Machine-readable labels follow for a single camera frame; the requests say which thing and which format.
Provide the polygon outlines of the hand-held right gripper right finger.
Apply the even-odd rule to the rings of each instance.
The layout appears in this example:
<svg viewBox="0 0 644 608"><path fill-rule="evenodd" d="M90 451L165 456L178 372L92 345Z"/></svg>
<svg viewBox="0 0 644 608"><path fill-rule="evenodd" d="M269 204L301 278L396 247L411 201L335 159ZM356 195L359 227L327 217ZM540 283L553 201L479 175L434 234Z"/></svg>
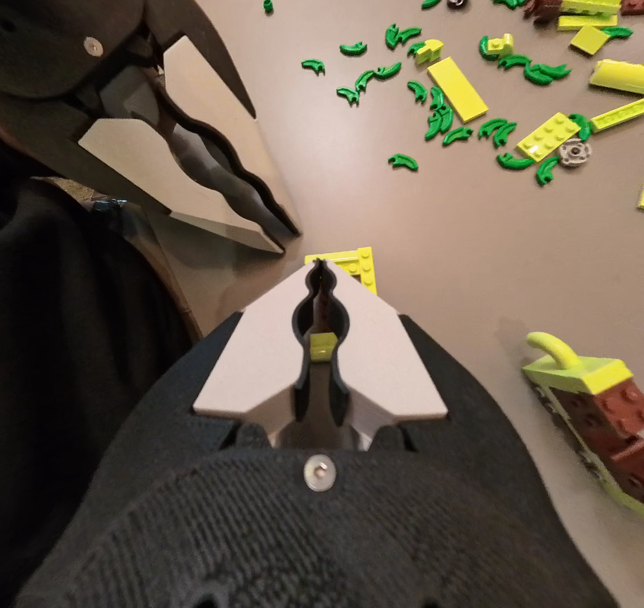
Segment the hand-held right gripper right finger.
<svg viewBox="0 0 644 608"><path fill-rule="evenodd" d="M369 448L378 430L447 418L443 402L398 312L334 263L321 261L325 318L337 337L330 404L337 425Z"/></svg>

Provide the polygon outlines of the grey round plate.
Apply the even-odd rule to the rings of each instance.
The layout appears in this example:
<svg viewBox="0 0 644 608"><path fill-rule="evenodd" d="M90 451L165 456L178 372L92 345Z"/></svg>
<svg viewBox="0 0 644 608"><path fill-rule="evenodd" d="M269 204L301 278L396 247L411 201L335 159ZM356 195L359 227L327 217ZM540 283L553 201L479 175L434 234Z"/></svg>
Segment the grey round plate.
<svg viewBox="0 0 644 608"><path fill-rule="evenodd" d="M579 168L590 160L591 155L590 143L578 137L568 139L557 150L559 164L565 168Z"/></svg>

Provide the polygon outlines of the lime two-by-four plate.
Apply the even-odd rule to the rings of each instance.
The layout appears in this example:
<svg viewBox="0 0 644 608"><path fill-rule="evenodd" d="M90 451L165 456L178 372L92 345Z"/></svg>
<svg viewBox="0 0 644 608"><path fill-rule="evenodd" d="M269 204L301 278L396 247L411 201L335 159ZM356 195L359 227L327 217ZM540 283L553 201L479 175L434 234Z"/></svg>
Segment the lime two-by-four plate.
<svg viewBox="0 0 644 608"><path fill-rule="evenodd" d="M575 121L558 112L517 143L516 150L532 161L541 162L560 145L575 137L580 129Z"/></svg>

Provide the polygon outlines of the small lime square tile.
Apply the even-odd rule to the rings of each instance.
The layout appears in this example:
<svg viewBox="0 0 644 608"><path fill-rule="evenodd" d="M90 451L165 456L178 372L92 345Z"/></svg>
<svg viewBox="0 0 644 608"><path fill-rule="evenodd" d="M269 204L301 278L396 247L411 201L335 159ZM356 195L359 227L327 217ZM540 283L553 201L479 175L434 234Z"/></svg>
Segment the small lime square tile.
<svg viewBox="0 0 644 608"><path fill-rule="evenodd" d="M583 26L569 43L569 47L587 56L594 56L610 40L610 35L595 26Z"/></svg>

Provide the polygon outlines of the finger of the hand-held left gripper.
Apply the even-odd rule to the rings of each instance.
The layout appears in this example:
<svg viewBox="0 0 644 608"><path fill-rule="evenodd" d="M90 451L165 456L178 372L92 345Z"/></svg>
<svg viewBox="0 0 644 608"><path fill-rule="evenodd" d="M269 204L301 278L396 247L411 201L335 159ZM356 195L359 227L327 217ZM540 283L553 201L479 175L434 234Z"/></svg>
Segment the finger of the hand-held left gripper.
<svg viewBox="0 0 644 608"><path fill-rule="evenodd" d="M292 234L301 235L298 215L256 117L187 36L164 52L164 79L177 120L205 135L224 154L232 173L254 188Z"/></svg>
<svg viewBox="0 0 644 608"><path fill-rule="evenodd" d="M165 139L138 119L98 119L80 147L169 209L171 218L261 251L284 249L217 191L198 184L176 162Z"/></svg>

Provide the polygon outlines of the large lime half-round brick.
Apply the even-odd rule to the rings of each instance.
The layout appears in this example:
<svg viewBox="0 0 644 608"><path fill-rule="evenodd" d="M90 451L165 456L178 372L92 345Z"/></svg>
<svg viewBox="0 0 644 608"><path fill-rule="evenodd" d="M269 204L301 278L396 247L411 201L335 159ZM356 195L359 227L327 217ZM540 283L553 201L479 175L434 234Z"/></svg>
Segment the large lime half-round brick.
<svg viewBox="0 0 644 608"><path fill-rule="evenodd" d="M643 64L602 59L594 65L589 84L643 95Z"/></svg>

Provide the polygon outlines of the person's black clothing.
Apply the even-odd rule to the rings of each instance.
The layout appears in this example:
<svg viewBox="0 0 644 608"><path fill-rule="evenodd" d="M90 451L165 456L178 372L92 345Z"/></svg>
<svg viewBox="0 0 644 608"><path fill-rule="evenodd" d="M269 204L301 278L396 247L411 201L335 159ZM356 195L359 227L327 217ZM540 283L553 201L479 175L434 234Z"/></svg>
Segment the person's black clothing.
<svg viewBox="0 0 644 608"><path fill-rule="evenodd" d="M118 429L191 347L105 213L1 142L1 606L53 548Z"/></svg>

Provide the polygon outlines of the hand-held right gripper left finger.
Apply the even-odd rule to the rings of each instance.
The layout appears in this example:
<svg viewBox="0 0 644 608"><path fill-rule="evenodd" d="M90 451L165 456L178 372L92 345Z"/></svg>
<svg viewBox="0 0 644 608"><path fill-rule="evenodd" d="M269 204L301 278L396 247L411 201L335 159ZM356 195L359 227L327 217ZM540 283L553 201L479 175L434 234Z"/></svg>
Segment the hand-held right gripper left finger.
<svg viewBox="0 0 644 608"><path fill-rule="evenodd" d="M305 280L315 266L302 267L243 310L193 403L197 415L256 423L270 440L295 420L304 348L293 316L310 295Z"/></svg>

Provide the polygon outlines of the scatter of green leaf pieces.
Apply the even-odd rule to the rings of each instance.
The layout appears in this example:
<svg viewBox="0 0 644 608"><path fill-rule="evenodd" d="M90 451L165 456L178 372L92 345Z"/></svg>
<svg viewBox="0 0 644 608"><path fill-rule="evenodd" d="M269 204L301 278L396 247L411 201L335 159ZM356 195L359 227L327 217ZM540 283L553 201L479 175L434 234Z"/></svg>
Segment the scatter of green leaf pieces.
<svg viewBox="0 0 644 608"><path fill-rule="evenodd" d="M522 11L522 16L524 18L524 3L525 0L490 0L495 6L505 6L509 10L520 9ZM634 31L632 28L625 24L620 23L620 19L624 17L634 17L634 16L623 16L619 13L618 16L618 25L614 27L605 27L604 30L610 35L610 40L600 49L600 51L610 42L616 40L628 40L632 37ZM555 23L556 31L559 33L573 34L574 36L580 30L576 31L560 31L558 29L558 23ZM534 26L549 26L550 24L534 24ZM419 38L422 36L422 28L419 26L411 26L406 29L399 27L396 23L390 24L384 35L384 44L386 48L394 52L398 47L409 44L407 49L407 57L411 58L414 62L414 51L417 47L417 43L422 43L424 40ZM562 63L559 65L548 65L544 63L539 63L535 61L532 57L520 54L515 45L514 39L514 54L512 56L504 57L501 59L492 60L487 55L487 41L489 37L483 35L477 44L477 50L479 56L483 61L490 65L495 65L495 67L503 72L508 72L512 69L520 70L522 77L529 82L531 85L536 87L545 88L552 85L554 82L563 81L572 72L572 68L567 63ZM422 65L416 65L421 67L427 65L427 68L441 60L446 59L447 57L442 57L442 52L440 58L433 63L424 63ZM587 56L580 52L577 52L586 58L591 58L593 56ZM417 79L412 79L407 82L407 88L414 95L414 102L420 105L428 105L429 116L427 119L428 129L424 134L424 140L426 142L433 141L438 137L442 137L442 147L446 148L454 143L467 142L471 139L474 134L474 129L469 126L469 124L477 121L487 114L480 116L468 123L463 123L455 110L451 107L443 91L435 84L435 82L430 77L431 85L426 85L424 82ZM595 87L589 85L592 89L606 89L602 87ZM638 96L638 99L643 98L643 95L632 94ZM575 121L580 126L580 131L576 134L575 137L582 139L583 141L588 141L590 143L590 138L592 133L590 120L594 117L588 117L583 113L563 113L572 121ZM495 117L482 121L479 123L478 131L476 133L479 140L485 139L491 141L494 150L498 151L496 156L497 164L508 171L521 171L528 168L535 168L535 180L537 185L543 187L548 185L553 179L553 170L557 166L563 167L559 164L559 157L557 156L558 148L553 151L549 156L544 158L541 162L535 162L528 159L526 156L521 154L518 150L515 150L516 153L509 151L502 151L502 148L508 144L509 137L512 133L515 132L518 123L516 121L511 121L505 117Z"/></svg>

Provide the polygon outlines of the brown and lime trunk build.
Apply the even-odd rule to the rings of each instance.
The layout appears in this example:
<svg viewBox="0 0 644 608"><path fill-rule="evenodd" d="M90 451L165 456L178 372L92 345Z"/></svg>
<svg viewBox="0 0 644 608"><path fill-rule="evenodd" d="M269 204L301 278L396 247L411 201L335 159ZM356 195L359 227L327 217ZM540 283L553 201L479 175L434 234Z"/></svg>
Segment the brown and lime trunk build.
<svg viewBox="0 0 644 608"><path fill-rule="evenodd" d="M643 391L622 360L580 356L531 332L543 356L523 367L542 406L584 466L616 501L643 516Z"/></svg>

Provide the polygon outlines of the brown stump piece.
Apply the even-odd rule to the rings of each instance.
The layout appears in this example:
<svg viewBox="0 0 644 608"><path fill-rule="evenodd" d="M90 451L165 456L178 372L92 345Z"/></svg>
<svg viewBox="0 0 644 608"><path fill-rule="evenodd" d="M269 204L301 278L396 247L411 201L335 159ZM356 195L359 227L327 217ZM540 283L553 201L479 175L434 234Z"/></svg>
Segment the brown stump piece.
<svg viewBox="0 0 644 608"><path fill-rule="evenodd" d="M559 16L563 0L525 0L523 17L532 17L534 24L548 24Z"/></svg>

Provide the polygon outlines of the brown and lime brick assembly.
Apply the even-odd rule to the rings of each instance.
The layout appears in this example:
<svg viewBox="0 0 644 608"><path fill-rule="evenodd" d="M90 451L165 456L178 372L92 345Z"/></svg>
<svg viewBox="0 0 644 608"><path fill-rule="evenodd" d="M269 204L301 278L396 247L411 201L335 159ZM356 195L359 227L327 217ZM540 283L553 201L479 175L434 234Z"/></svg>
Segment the brown and lime brick assembly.
<svg viewBox="0 0 644 608"><path fill-rule="evenodd" d="M357 250L336 251L330 253L316 253L304 258L304 265L315 262L317 259L333 262L348 273L353 279L360 282L367 290L377 294L374 257L371 247L361 247ZM327 320L328 296L321 289L314 303L314 319L310 329L311 333L332 332Z"/></svg>

